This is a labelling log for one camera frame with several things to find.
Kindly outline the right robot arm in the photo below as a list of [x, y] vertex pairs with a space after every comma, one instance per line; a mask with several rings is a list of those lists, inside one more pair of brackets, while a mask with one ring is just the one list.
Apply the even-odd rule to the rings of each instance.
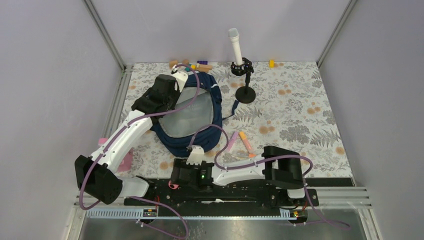
[[168, 182], [172, 189], [191, 187], [197, 191], [252, 180], [265, 180], [272, 186], [287, 190], [287, 201], [301, 205], [307, 194], [299, 153], [276, 146], [265, 146], [261, 155], [239, 162], [219, 164], [202, 161], [199, 164], [176, 158]]

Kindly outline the navy blue student backpack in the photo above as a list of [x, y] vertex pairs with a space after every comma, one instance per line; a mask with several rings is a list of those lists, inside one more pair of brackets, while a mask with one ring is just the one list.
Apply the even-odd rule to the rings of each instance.
[[[197, 72], [200, 89], [195, 101], [185, 109], [167, 114], [154, 123], [151, 130], [165, 148], [177, 158], [187, 158], [189, 145], [195, 132], [206, 125], [222, 127], [223, 120], [235, 114], [239, 102], [232, 106], [231, 115], [222, 115], [222, 92], [215, 78], [206, 72]], [[188, 104], [197, 91], [194, 74], [188, 76], [184, 89], [177, 101], [176, 109]], [[192, 145], [200, 146], [205, 152], [212, 150], [220, 141], [222, 131], [209, 126], [197, 133]]]

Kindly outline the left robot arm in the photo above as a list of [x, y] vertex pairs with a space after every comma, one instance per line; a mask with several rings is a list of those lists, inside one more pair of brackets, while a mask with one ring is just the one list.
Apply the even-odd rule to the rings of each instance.
[[142, 177], [118, 177], [116, 172], [124, 157], [159, 118], [175, 109], [188, 80], [186, 73], [158, 75], [153, 85], [131, 107], [126, 119], [117, 130], [90, 156], [80, 155], [74, 162], [79, 203], [82, 209], [83, 194], [98, 202], [111, 204], [117, 198], [136, 197], [144, 206], [152, 204], [155, 192]]

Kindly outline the pink-capped clear tube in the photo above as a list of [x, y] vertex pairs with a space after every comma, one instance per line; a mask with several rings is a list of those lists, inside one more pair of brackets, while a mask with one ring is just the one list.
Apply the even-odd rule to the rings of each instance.
[[177, 190], [179, 188], [178, 184], [172, 183], [171, 181], [168, 182], [168, 187], [172, 190]]

